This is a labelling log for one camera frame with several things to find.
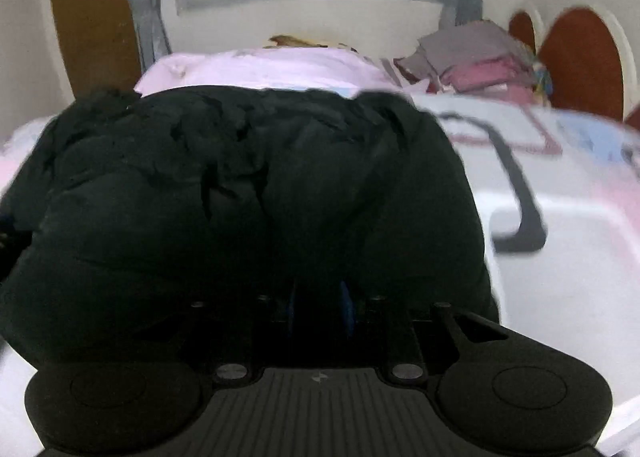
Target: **round joint cover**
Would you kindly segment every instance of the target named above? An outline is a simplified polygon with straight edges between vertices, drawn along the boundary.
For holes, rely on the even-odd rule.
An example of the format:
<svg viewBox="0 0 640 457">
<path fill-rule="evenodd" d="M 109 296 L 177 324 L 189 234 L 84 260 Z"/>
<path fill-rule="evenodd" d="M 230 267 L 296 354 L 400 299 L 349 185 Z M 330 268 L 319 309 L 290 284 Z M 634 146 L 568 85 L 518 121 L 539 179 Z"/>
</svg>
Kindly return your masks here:
<svg viewBox="0 0 640 457">
<path fill-rule="evenodd" d="M 499 453 L 564 454 L 593 443 L 607 423 L 607 382 L 570 357 L 538 365 L 459 361 L 436 399 L 446 421 Z"/>
<path fill-rule="evenodd" d="M 186 426 L 200 401 L 200 380 L 182 363 L 51 365 L 24 398 L 46 445 L 88 454 L 153 447 Z"/>
</svg>

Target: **black jacket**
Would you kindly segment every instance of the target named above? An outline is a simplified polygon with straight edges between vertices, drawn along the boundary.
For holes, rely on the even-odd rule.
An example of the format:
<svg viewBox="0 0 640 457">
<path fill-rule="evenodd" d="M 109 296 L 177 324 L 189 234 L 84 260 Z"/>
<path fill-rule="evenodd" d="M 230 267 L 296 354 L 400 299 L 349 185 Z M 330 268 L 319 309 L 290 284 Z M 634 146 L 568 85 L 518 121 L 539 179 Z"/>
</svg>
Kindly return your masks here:
<svg viewBox="0 0 640 457">
<path fill-rule="evenodd" d="M 294 281 L 319 315 L 345 281 L 497 320 L 460 158 L 390 94 L 94 94 L 50 123 L 0 218 L 33 235 L 4 257 L 0 332 L 36 365 Z"/>
</svg>

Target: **black fabric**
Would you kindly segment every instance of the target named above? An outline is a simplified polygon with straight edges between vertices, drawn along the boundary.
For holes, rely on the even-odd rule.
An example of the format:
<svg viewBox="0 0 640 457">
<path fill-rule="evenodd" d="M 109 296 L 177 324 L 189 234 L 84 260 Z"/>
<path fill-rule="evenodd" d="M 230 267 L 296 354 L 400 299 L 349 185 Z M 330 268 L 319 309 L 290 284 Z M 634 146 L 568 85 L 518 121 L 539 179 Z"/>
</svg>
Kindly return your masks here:
<svg viewBox="0 0 640 457">
<path fill-rule="evenodd" d="M 33 233 L 0 285 L 0 332 L 36 366 L 293 282 L 321 319 L 340 317 L 345 281 L 497 320 L 462 162 L 391 94 L 94 94 L 50 123 L 0 216 Z"/>
</svg>

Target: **brown door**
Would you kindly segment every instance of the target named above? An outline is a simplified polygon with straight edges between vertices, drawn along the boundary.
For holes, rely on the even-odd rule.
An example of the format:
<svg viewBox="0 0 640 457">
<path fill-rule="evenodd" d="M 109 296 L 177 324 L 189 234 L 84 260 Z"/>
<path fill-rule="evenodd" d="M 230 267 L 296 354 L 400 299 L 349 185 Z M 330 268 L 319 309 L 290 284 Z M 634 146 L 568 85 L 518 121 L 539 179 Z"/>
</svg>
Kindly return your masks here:
<svg viewBox="0 0 640 457">
<path fill-rule="evenodd" d="M 74 94 L 104 86 L 133 88 L 140 77 L 140 62 L 127 0 L 51 2 Z"/>
</svg>

